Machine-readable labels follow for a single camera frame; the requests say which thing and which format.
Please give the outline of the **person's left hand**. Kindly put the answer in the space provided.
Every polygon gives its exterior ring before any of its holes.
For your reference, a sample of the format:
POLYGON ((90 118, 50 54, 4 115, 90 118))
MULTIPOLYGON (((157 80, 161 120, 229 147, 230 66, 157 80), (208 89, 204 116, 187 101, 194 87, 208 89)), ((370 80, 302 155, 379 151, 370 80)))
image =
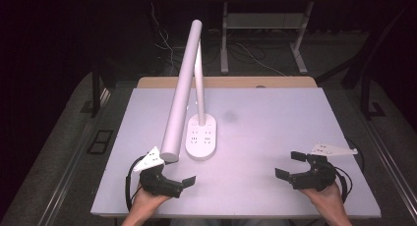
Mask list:
POLYGON ((167 196, 155 196, 145 191, 143 187, 139 187, 134 197, 130 213, 142 219, 148 219, 169 199, 170 197, 167 196))

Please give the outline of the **white desk lamp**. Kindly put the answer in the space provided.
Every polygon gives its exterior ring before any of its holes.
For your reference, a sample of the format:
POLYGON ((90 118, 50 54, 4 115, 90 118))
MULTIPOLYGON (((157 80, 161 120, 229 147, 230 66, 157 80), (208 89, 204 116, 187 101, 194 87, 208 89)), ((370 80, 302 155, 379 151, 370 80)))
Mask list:
POLYGON ((205 109, 202 27, 201 21, 192 21, 160 151, 160 158, 166 162, 179 160, 184 132, 185 149, 193 159, 207 160, 216 149, 217 123, 205 109), (195 82, 197 114, 186 121, 192 82, 195 82))

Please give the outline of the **black metal stand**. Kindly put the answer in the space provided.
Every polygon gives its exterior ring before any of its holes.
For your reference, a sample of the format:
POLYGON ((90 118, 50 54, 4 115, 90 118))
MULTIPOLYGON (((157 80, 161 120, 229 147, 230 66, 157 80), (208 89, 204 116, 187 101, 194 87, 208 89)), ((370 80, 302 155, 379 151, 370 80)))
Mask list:
POLYGON ((84 106, 81 110, 82 113, 90 113, 90 116, 94 118, 101 105, 100 105, 100 75, 99 69, 96 63, 93 63, 91 66, 91 100, 88 100, 84 103, 84 106))
POLYGON ((374 117, 385 117, 386 113, 378 102, 372 102, 371 98, 371 76, 365 72, 361 81, 360 110, 367 120, 374 117))

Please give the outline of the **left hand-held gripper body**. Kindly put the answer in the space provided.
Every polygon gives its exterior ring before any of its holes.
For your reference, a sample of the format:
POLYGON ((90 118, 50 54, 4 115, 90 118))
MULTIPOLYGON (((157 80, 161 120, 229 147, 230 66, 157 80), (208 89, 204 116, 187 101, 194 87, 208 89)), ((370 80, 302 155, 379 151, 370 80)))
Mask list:
POLYGON ((159 149, 154 146, 133 165, 133 171, 140 173, 140 184, 146 192, 154 196, 179 198, 184 190, 183 183, 164 177, 164 167, 165 162, 160 158, 159 149))

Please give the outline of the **grey metal frame desk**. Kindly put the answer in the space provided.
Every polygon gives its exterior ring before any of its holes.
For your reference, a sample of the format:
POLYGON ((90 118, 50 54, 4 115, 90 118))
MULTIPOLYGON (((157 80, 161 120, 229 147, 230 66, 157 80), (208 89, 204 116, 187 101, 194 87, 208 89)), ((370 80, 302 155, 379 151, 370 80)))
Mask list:
POLYGON ((292 56, 297 66, 298 72, 301 75, 307 75, 308 69, 301 55, 300 46, 316 2, 317 0, 307 0, 304 9, 297 12, 235 13, 229 10, 231 0, 223 0, 220 44, 220 72, 223 75, 227 75, 229 73, 227 33, 230 29, 296 29, 297 37, 290 42, 289 48, 292 52, 292 56))

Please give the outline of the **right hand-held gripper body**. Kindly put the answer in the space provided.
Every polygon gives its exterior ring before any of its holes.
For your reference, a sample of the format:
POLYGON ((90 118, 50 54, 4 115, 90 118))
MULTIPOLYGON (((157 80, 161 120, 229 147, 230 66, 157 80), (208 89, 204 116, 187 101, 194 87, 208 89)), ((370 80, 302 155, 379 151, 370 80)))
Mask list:
POLYGON ((330 186, 340 174, 328 161, 330 156, 355 155, 356 148, 350 149, 328 143, 317 143, 307 155, 310 169, 304 173, 290 174, 289 183, 295 190, 316 189, 322 191, 330 186))

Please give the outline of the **person's right hand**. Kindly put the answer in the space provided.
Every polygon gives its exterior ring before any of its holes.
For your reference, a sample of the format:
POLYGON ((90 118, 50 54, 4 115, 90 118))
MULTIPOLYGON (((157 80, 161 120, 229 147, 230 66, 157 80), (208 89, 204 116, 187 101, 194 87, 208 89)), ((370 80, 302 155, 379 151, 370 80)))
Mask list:
POLYGON ((315 189, 301 190, 321 216, 336 216, 345 212, 339 187, 336 182, 322 191, 315 189))

